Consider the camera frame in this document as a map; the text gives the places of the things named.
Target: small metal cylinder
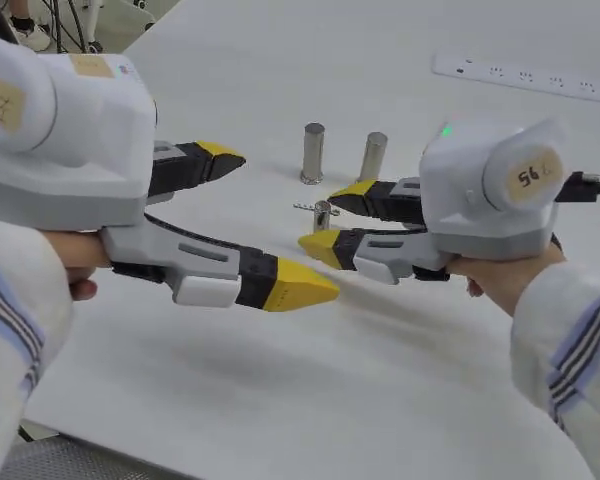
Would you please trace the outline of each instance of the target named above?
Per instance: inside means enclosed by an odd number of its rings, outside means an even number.
[[[300,179],[306,185],[317,185],[322,181],[322,147],[324,126],[310,123],[304,127],[304,157]]]
[[[313,231],[320,232],[329,229],[329,220],[331,217],[331,204],[325,200],[316,202],[313,208]]]
[[[367,137],[367,146],[362,158],[362,168],[360,168],[359,182],[365,180],[377,180],[380,176],[382,159],[387,149],[389,139],[384,133],[372,132]]]

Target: screw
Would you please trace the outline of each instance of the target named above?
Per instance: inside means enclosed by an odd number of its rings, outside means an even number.
[[[315,212],[315,210],[316,210],[315,205],[307,205],[306,203],[294,203],[293,208],[298,208],[300,210],[307,210],[309,212]],[[330,213],[334,217],[337,217],[338,215],[340,215],[340,210],[338,210],[337,208],[332,208]]]
[[[313,208],[313,231],[321,232],[329,229],[329,218],[331,216],[331,204],[320,200]]]

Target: blue stripe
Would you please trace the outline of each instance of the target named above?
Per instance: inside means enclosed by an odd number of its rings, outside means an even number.
[[[544,380],[547,384],[547,387],[549,387],[549,394],[551,396],[549,401],[551,402],[551,406],[554,408],[554,410],[556,408],[556,401],[560,397],[563,397],[564,394],[556,395],[552,389],[552,385],[562,383],[565,380],[565,378],[566,378],[566,375],[563,372],[561,372],[560,370],[553,370],[546,376],[546,378]],[[575,387],[573,385],[571,385],[571,386],[566,387],[565,392],[568,393],[573,390],[575,390]]]
[[[573,393],[569,396],[567,400],[556,407],[556,412],[560,415],[564,415],[573,407],[575,407],[578,403],[580,403],[584,397],[578,392],[574,390]]]
[[[24,309],[21,307],[20,303],[18,302],[16,296],[14,295],[7,282],[4,280],[4,278],[2,278],[2,275],[0,275],[0,293],[4,296],[5,300],[7,301],[7,303],[9,303],[11,308],[15,310],[24,319],[27,325],[29,325],[31,330],[33,330],[36,336],[40,339],[40,342],[44,344],[44,332],[31,318],[29,318],[23,313]]]
[[[31,357],[29,349],[22,341],[20,336],[17,335],[13,330],[11,330],[5,322],[6,320],[0,319],[0,336],[4,338],[7,342],[9,342],[11,346],[13,346],[13,348],[15,348],[18,351],[22,359],[27,364],[30,364],[31,362],[33,362],[34,359]]]
[[[577,346],[580,336],[587,329],[587,325],[594,320],[592,317],[598,307],[600,307],[600,298],[593,302],[578,319],[567,338],[560,344],[556,353],[551,357],[551,365],[555,368],[560,367],[565,357],[569,355],[569,350]]]
[[[593,358],[589,361],[589,365],[582,371],[575,382],[578,390],[584,391],[591,379],[595,376],[598,367],[600,366],[600,339],[597,348],[593,352]]]

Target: power strip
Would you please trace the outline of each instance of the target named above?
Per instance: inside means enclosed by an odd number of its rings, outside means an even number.
[[[434,56],[432,70],[438,75],[600,102],[600,80],[588,75],[559,73],[500,62],[483,62],[445,54]]]

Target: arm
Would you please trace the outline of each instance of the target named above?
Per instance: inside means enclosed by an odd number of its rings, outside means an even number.
[[[39,232],[0,222],[0,467],[69,327],[66,271]]]
[[[524,290],[513,318],[514,383],[600,479],[600,285],[572,264],[551,265]]]

